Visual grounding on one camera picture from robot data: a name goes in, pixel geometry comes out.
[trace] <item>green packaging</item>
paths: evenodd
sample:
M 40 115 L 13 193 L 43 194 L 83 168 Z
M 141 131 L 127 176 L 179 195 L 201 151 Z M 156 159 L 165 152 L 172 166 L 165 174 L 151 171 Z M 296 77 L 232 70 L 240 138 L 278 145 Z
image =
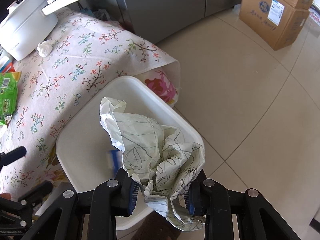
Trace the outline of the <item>green packaging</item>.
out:
M 21 72 L 0 73 L 0 125 L 6 124 L 5 117 L 16 109 L 20 76 Z

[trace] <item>cooking pot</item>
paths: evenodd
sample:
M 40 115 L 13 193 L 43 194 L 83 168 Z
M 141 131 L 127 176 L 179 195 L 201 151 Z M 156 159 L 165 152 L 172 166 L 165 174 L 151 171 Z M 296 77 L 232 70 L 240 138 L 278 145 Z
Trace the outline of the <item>cooking pot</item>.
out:
M 58 22 L 54 12 L 79 0 L 23 0 L 12 3 L 0 23 L 0 44 L 16 60 L 29 55 Z

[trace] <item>trash can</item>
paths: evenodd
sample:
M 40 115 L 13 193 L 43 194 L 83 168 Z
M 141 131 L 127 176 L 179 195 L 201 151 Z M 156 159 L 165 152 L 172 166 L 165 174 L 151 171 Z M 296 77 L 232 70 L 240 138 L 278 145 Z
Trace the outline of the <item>trash can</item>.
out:
M 204 145 L 200 134 L 140 80 L 131 76 L 116 78 L 70 120 L 57 139 L 58 159 L 78 193 L 94 190 L 113 178 L 108 154 L 115 147 L 100 125 L 100 102 L 104 97 L 124 100 L 127 103 L 126 113 L 141 114 L 162 125 L 177 126 L 181 128 L 186 142 Z M 133 214 L 128 218 L 116 217 L 116 230 L 132 227 L 151 212 L 139 192 Z

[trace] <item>brown mat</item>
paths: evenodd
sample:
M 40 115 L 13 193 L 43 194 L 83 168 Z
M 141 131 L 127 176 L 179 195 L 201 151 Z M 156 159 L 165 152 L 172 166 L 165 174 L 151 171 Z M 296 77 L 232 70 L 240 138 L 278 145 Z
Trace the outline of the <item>brown mat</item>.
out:
M 180 234 L 181 230 L 153 211 L 146 217 L 131 240 L 176 240 Z

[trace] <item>tiled floor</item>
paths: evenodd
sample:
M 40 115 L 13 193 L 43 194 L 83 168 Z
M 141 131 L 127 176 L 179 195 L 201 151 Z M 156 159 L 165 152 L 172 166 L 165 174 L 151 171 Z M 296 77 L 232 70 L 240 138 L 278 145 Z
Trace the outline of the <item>tiled floor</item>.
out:
M 238 13 L 159 44 L 181 63 L 175 107 L 204 138 L 208 177 L 258 189 L 302 239 L 320 239 L 308 227 L 320 205 L 320 26 L 308 19 L 293 45 L 273 51 Z

